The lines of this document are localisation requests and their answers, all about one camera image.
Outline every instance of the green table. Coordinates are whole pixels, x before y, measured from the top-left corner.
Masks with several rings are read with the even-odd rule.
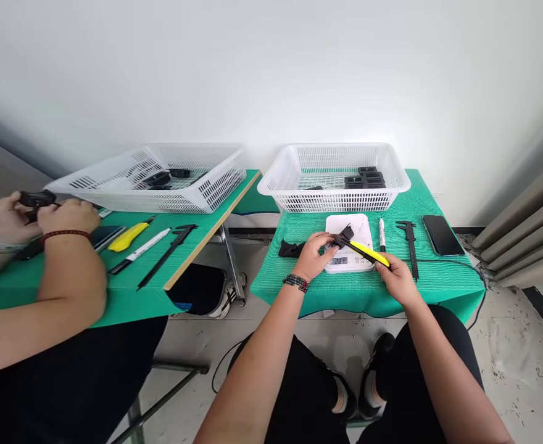
[[[421,219],[423,215],[441,215],[442,212],[420,172],[406,171],[412,182],[411,189],[399,194],[389,210],[366,213],[375,248],[378,248],[379,241],[379,219],[383,218],[387,251],[400,258],[409,258],[405,232],[395,226],[395,221],[409,220],[417,225],[414,229],[417,258],[442,260],[442,257],[432,251]],[[282,279],[296,264],[296,259],[278,256],[282,238],[291,244],[306,241],[311,233],[325,229],[325,220],[331,214],[346,213],[284,212],[259,274],[251,284],[251,292],[271,304],[280,291]],[[471,265],[467,257],[452,259]],[[448,262],[420,262],[418,269],[420,278],[417,286],[426,302],[441,302],[441,305],[452,310],[464,323],[467,322],[485,294],[477,273],[465,266]],[[388,294],[380,275],[374,272],[322,272],[310,285],[304,298],[301,316],[326,309],[366,313],[376,318],[403,311],[401,305]]]
[[[103,250],[100,256],[106,268],[111,269],[159,231],[179,225],[198,225],[198,228],[189,234],[185,242],[175,250],[149,284],[140,291],[136,291],[138,283],[169,248],[173,235],[169,235],[160,241],[125,271],[116,276],[108,275],[107,308],[103,317],[94,327],[172,315],[183,311],[170,301],[165,291],[174,285],[210,238],[219,230],[228,251],[231,278],[235,281],[235,288],[238,289],[237,300],[242,298],[244,302],[242,286],[237,285],[240,280],[238,279],[232,246],[229,242],[230,236],[223,222],[259,176],[259,170],[247,170],[245,180],[212,214],[160,213],[127,250],[120,253]],[[129,227],[146,220],[152,214],[115,212],[107,216],[102,225],[124,225]],[[0,308],[35,302],[37,288],[43,273],[43,262],[44,255],[38,255],[28,261],[12,262],[0,273]]]

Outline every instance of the hand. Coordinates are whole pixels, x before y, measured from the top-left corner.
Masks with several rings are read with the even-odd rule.
[[[407,264],[391,254],[381,254],[391,263],[392,271],[378,261],[375,262],[375,269],[381,274],[384,283],[387,284],[387,290],[391,296],[403,305],[406,310],[418,302],[423,302]]]
[[[326,231],[311,234],[307,243],[302,248],[301,255],[296,262],[292,274],[301,277],[307,282],[316,278],[339,250],[339,247],[333,247],[331,250],[325,252],[325,254],[320,255],[319,248],[330,242],[333,242],[333,238]]]
[[[50,205],[41,207],[37,220],[43,234],[51,231],[80,230],[91,233],[101,223],[98,211],[90,202],[68,199],[61,207]]]
[[[19,199],[19,191],[0,199],[0,242],[5,244],[28,244],[41,234],[37,222],[27,224],[25,213],[31,209],[21,205]]]

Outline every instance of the white floor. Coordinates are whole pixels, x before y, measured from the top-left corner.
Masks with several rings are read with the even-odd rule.
[[[209,245],[198,261],[216,265],[221,247]],[[267,248],[237,245],[241,271],[249,284],[257,274]],[[168,322],[157,356],[190,363],[209,364],[208,375],[197,376],[144,425],[147,444],[190,444],[214,398],[210,388],[213,372],[226,351],[257,327],[268,305],[247,293],[245,307],[233,306],[226,319],[218,321],[182,315]],[[397,335],[405,325],[400,314],[373,319],[365,314],[337,311],[322,319],[313,314],[298,322],[296,335],[328,366],[345,373],[357,391],[373,341],[382,332]],[[495,286],[472,328],[471,339],[481,368],[486,393],[517,444],[543,443],[543,320],[522,291],[516,293]],[[214,380],[220,386],[231,352]],[[149,408],[181,378],[182,373],[153,370],[142,388],[143,411]],[[115,431],[125,427],[124,419]],[[355,443],[361,429],[350,428]]]

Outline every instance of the white plastic basket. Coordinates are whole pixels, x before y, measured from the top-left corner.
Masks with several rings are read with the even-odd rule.
[[[170,190],[143,180],[167,168],[191,170]],[[46,186],[115,211],[212,213],[246,177],[242,148],[231,144],[150,144],[84,168]]]
[[[358,167],[376,167],[386,188],[344,189]],[[393,147],[385,143],[294,144],[280,151],[257,190],[291,213],[387,210],[411,182]],[[322,190],[307,188],[322,186]]]

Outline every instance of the black shoe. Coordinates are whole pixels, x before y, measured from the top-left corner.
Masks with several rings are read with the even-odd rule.
[[[350,388],[350,386],[346,382],[346,378],[344,378],[342,375],[340,375],[337,372],[334,372],[333,370],[330,370],[330,372],[333,374],[334,377],[338,378],[341,383],[346,388],[347,392],[347,402],[346,402],[346,409],[342,413],[334,413],[336,415],[340,422],[347,422],[350,419],[352,419],[354,416],[356,416],[356,395],[354,395],[354,392]]]
[[[366,379],[371,371],[376,371],[380,366],[383,365],[385,360],[388,359],[388,354],[393,349],[394,344],[395,337],[391,333],[383,333],[376,341],[375,349],[372,352],[370,361],[364,369],[364,373],[362,374],[362,383],[360,384],[360,396],[358,397],[358,410],[364,419],[371,419],[375,417],[381,409],[380,407],[372,407],[366,399]]]

